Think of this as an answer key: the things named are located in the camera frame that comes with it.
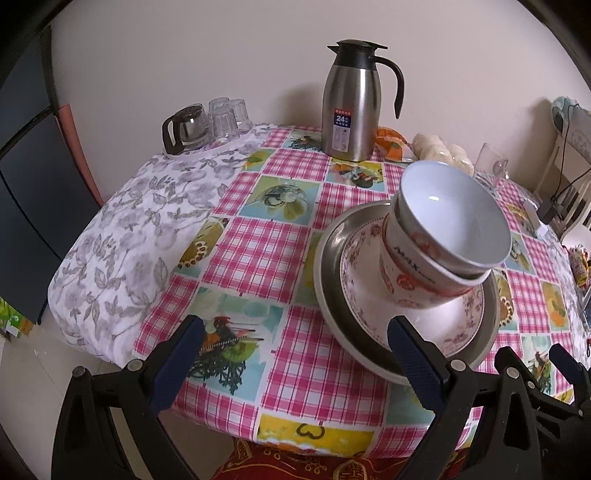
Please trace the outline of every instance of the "wall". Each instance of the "wall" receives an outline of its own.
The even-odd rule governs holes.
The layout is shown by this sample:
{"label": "wall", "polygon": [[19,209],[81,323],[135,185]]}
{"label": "wall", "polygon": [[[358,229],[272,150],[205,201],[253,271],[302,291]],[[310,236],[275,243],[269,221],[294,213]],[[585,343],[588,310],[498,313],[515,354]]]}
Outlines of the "wall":
{"label": "wall", "polygon": [[381,124],[439,134],[471,158],[503,149],[533,189],[556,137],[549,101],[591,108],[551,32],[517,0],[74,0],[54,22],[54,74],[103,197],[162,148],[161,124],[191,103],[244,98],[254,121],[320,125],[337,40],[388,45]]}

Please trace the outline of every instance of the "blue gripper pad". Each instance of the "blue gripper pad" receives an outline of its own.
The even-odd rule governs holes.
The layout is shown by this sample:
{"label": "blue gripper pad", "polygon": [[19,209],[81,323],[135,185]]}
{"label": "blue gripper pad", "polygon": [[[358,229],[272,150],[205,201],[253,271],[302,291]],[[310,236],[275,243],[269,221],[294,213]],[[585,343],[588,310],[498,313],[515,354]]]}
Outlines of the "blue gripper pad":
{"label": "blue gripper pad", "polygon": [[162,410],[173,405],[174,399],[203,344],[205,327],[202,319],[196,315],[187,315],[181,325],[184,322],[190,322],[188,328],[173,346],[151,384],[148,404],[154,415],[158,415]]}
{"label": "blue gripper pad", "polygon": [[559,343],[552,345],[548,357],[571,385],[584,380],[585,369]]}
{"label": "blue gripper pad", "polygon": [[[402,319],[407,325],[406,328],[414,330],[406,317],[395,316],[388,325],[388,344],[423,408],[439,413],[443,411],[444,406],[444,379],[423,354],[406,328],[402,326]],[[424,342],[423,345],[432,345],[437,349],[433,344],[427,342]]]}

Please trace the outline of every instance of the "red fabric with gold pattern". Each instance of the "red fabric with gold pattern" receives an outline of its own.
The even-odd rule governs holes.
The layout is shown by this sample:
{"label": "red fabric with gold pattern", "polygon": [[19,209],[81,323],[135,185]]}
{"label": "red fabric with gold pattern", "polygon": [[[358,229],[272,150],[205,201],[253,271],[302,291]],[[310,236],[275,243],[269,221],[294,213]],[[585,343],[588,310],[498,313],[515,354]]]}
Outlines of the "red fabric with gold pattern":
{"label": "red fabric with gold pattern", "polygon": [[[465,453],[454,453],[441,480],[460,472]],[[305,456],[235,439],[234,451],[212,480],[393,480],[407,460]]]}

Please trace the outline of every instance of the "coffee pot handle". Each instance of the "coffee pot handle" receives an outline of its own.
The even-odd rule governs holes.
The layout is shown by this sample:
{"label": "coffee pot handle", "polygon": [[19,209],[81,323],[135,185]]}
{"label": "coffee pot handle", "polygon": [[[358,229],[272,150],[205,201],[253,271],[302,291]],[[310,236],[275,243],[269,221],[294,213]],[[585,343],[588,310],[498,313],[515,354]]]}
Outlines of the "coffee pot handle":
{"label": "coffee pot handle", "polygon": [[404,75],[402,74],[402,70],[392,60],[382,57],[372,57],[371,59],[375,63],[381,63],[390,67],[396,74],[398,88],[396,88],[396,98],[394,99],[394,113],[396,114],[396,118],[398,118],[400,116],[400,110],[402,110],[402,101],[404,100]]}
{"label": "coffee pot handle", "polygon": [[[181,126],[175,117],[176,114],[170,118],[167,118],[162,124],[162,142],[164,143],[164,149],[166,150],[166,153],[169,155],[178,155],[184,150],[183,142],[181,141]],[[170,138],[170,133],[168,132],[168,125],[170,122],[173,123],[174,145],[172,139]]]}

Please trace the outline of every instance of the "tablecloth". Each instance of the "tablecloth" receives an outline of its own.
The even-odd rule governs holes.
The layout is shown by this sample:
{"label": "tablecloth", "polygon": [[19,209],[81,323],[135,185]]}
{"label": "tablecloth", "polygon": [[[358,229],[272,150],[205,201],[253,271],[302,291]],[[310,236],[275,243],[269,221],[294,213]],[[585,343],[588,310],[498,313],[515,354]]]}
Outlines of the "tablecloth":
{"label": "tablecloth", "polygon": [[141,322],[209,213],[267,138],[155,155],[101,208],[56,271],[47,299],[69,344],[123,367]]}
{"label": "tablecloth", "polygon": [[[145,358],[193,313],[207,339],[173,408],[235,437],[306,453],[408,456],[433,414],[408,387],[365,370],[335,341],[313,290],[322,231],[346,209],[384,200],[404,166],[351,164],[320,151],[313,129],[276,128],[214,208],[183,255],[134,344]],[[561,343],[589,364],[568,259],[556,236],[537,238],[518,186],[495,194],[512,231],[512,251],[494,275],[501,325],[479,371],[511,346],[541,388],[570,401],[573,391],[548,361]],[[474,435],[473,409],[459,446]]]}

